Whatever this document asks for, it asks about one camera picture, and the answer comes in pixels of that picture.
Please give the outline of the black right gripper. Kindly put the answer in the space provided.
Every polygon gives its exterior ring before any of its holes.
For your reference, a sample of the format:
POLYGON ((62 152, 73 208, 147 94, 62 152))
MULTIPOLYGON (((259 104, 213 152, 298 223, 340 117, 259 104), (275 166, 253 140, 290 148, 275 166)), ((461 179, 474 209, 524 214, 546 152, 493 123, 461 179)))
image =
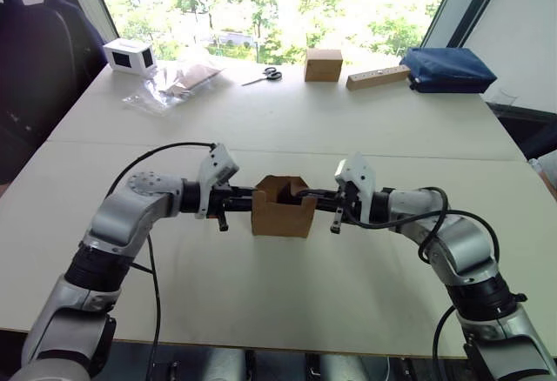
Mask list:
POLYGON ((318 211, 334 212, 330 232, 339 234, 342 224, 351 224, 362 227, 359 214, 361 202, 359 190, 352 182, 340 186, 337 191, 322 189, 305 189, 298 192, 298 197, 316 197, 318 200, 315 209, 318 211))

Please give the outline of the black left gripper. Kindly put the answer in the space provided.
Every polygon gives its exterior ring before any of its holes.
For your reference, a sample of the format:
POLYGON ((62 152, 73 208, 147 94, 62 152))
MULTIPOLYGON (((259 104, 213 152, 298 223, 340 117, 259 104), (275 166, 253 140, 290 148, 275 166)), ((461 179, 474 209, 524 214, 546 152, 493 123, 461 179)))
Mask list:
POLYGON ((235 197, 237 195, 251 195, 256 189, 245 186, 230 186, 229 184, 215 185, 211 188, 207 217, 218 221, 220 231, 228 231, 226 211, 250 211, 252 199, 250 197, 235 197))

